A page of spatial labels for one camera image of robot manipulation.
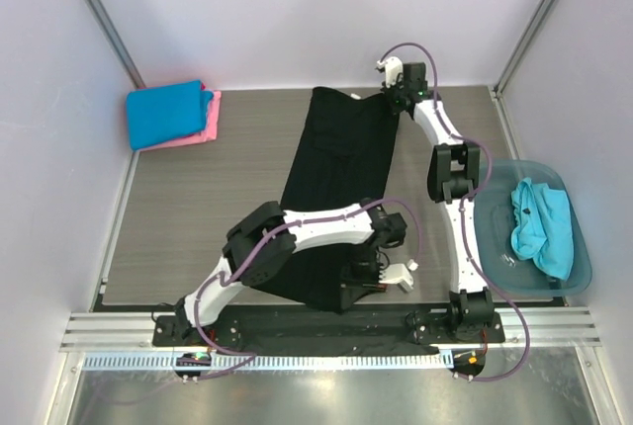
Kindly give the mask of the black t shirt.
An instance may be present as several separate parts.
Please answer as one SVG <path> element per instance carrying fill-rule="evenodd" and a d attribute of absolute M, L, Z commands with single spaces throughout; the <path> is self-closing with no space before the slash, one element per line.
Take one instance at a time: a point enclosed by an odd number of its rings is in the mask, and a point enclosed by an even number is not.
<path fill-rule="evenodd" d="M 280 205 L 284 210 L 320 212 L 384 196 L 399 116 L 384 94 L 356 100 L 316 87 Z M 341 313 L 370 295 L 340 286 L 352 246 L 329 245 L 299 252 L 278 276 L 258 286 L 273 296 Z"/>

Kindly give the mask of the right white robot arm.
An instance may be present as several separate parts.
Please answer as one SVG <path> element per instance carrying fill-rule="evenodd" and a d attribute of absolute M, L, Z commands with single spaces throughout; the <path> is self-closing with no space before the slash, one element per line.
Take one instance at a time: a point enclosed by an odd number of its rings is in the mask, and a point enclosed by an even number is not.
<path fill-rule="evenodd" d="M 428 91 L 426 65 L 389 56 L 377 63 L 382 90 L 395 114 L 406 112 L 432 144 L 427 193 L 442 209 L 447 229 L 451 284 L 439 337 L 453 342 L 486 340 L 494 326 L 495 306 L 480 257 L 474 213 L 480 182 L 481 148 L 452 124 L 435 91 Z"/>

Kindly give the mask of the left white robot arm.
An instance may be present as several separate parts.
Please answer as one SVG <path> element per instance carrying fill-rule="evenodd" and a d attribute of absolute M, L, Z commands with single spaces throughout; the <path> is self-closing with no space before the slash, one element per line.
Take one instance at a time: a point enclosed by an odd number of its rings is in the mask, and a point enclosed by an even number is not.
<path fill-rule="evenodd" d="M 276 276 L 299 252 L 329 245 L 366 245 L 374 249 L 400 246 L 407 224 L 399 213 L 388 214 L 381 200 L 322 212 L 284 211 L 268 202 L 245 217 L 227 235 L 212 273 L 174 307 L 175 333 L 196 346 L 225 306 L 245 288 Z"/>

